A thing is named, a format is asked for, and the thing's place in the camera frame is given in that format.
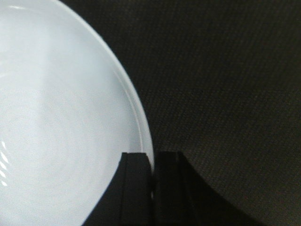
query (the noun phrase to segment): textured background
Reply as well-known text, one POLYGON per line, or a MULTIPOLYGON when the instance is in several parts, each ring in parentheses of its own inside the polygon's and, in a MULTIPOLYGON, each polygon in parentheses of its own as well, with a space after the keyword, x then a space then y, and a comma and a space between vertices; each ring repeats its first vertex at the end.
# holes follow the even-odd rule
POLYGON ((64 0, 133 81, 155 151, 227 200, 301 225, 301 1, 64 0))

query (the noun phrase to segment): black object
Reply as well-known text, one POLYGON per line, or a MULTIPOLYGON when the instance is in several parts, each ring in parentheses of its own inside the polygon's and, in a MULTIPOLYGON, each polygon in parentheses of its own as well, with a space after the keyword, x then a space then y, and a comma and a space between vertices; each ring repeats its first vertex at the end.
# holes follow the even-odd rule
POLYGON ((216 193, 182 153, 123 153, 84 226, 263 226, 216 193))

